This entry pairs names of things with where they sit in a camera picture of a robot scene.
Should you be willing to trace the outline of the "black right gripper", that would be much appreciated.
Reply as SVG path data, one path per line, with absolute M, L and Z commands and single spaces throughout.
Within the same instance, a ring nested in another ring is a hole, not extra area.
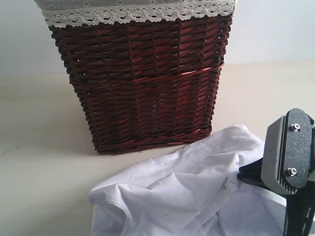
M 285 197 L 283 234 L 309 236 L 315 217 L 315 179 L 311 175 L 307 173 L 300 176 L 295 168 L 284 170 L 276 164 L 269 166 L 265 160 L 259 159 L 240 167 L 238 179 Z

